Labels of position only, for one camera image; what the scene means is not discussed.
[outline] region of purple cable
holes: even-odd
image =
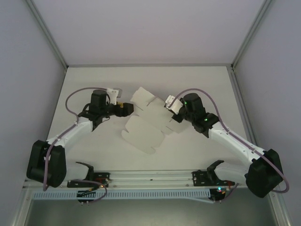
[[[182,91],[181,93],[179,93],[175,98],[174,100],[171,102],[170,106],[171,107],[174,102],[176,101],[176,99],[179,98],[180,95],[182,95],[183,93],[185,92],[188,92],[188,91],[199,91],[201,93],[204,93],[212,102],[212,104],[214,105],[214,108],[216,110],[216,114],[217,114],[217,117],[219,118],[220,120],[220,123],[222,125],[222,127],[231,135],[233,136],[236,140],[238,140],[240,143],[242,143],[244,146],[246,146],[247,148],[249,148],[252,152],[256,153],[257,155],[259,155],[261,158],[264,159],[264,161],[266,161],[281,177],[282,179],[284,180],[285,184],[286,184],[286,189],[283,190],[283,191],[278,191],[278,190],[272,190],[273,192],[275,193],[286,193],[288,192],[288,190],[290,189],[290,186],[289,186],[289,183],[288,183],[288,180],[287,178],[283,175],[283,173],[270,161],[268,160],[265,156],[263,156],[262,154],[260,154],[258,151],[255,150],[255,148],[251,147],[249,144],[247,144],[245,141],[243,141],[242,139],[240,139],[239,137],[237,137],[235,134],[231,133],[231,131],[225,126],[225,124],[223,123],[222,121],[222,118],[221,118],[221,115],[220,115],[220,112],[218,111],[217,109],[217,105],[215,103],[215,101],[212,99],[212,97],[205,91],[201,90],[201,89],[198,89],[198,88],[190,88],[190,89],[186,89],[184,91]]]
[[[92,201],[89,201],[88,203],[98,202],[98,201],[100,201],[101,199],[103,199],[108,194],[108,189],[102,183],[99,183],[99,182],[96,182],[96,181],[90,181],[90,180],[72,180],[72,181],[74,181],[74,182],[83,182],[83,183],[96,184],[96,185],[102,186],[105,189],[105,193],[100,198],[94,199]]]
[[[71,111],[68,107],[68,100],[70,99],[70,97],[72,97],[74,94],[80,92],[80,91],[83,91],[83,90],[86,90],[86,89],[102,89],[102,90],[106,90],[104,88],[99,88],[99,87],[86,87],[86,88],[81,88],[81,89],[78,89],[76,91],[74,91],[73,93],[71,93],[66,101],[65,101],[65,107],[66,107],[66,110],[68,112],[70,112],[71,114],[75,115],[76,117],[76,123],[73,124],[70,128],[68,128],[67,130],[65,130],[63,133],[61,133],[61,135],[59,135],[55,140],[54,142],[52,142],[52,144],[50,145],[50,147],[48,148],[48,151],[46,153],[46,159],[45,159],[45,170],[44,170],[44,180],[43,180],[43,191],[46,191],[48,189],[48,185],[47,185],[47,175],[48,175],[48,163],[49,163],[49,156],[50,156],[50,153],[51,153],[51,150],[52,148],[54,147],[54,145],[66,134],[68,133],[69,131],[71,131],[74,127],[76,127],[77,123],[79,122],[79,117],[78,115]]]

